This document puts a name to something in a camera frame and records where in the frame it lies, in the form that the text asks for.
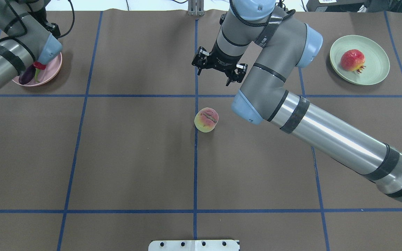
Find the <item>robotic arm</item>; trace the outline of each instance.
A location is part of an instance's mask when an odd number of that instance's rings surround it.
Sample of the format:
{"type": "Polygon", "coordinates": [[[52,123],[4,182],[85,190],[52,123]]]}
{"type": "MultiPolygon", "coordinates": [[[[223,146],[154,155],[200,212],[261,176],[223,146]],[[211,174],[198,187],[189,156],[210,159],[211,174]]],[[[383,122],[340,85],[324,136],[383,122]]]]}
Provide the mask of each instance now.
{"type": "Polygon", "coordinates": [[[0,29],[8,35],[0,40],[0,88],[32,63],[46,65],[61,52],[58,26],[46,21],[50,1],[0,0],[0,29]]]}
{"type": "Polygon", "coordinates": [[[241,82],[247,65],[237,62],[253,41],[263,47],[232,103],[243,119],[266,120],[320,149],[402,202],[402,152],[352,127],[283,85],[294,67],[306,67],[322,46],[322,35],[275,6],[274,0],[230,0],[230,10],[210,53],[198,49],[192,64],[225,72],[241,82]]]}

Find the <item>red pepper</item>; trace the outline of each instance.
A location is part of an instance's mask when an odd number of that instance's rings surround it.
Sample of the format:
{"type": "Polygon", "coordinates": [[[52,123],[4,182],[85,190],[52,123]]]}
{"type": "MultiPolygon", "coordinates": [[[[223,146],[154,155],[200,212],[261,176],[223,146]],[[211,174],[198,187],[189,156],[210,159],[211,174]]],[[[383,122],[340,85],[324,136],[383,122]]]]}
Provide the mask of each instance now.
{"type": "Polygon", "coordinates": [[[33,63],[33,66],[34,66],[35,68],[37,68],[37,69],[40,69],[40,70],[46,69],[46,65],[45,65],[45,64],[42,64],[42,63],[40,63],[40,62],[38,62],[38,61],[34,62],[34,63],[33,63]]]}

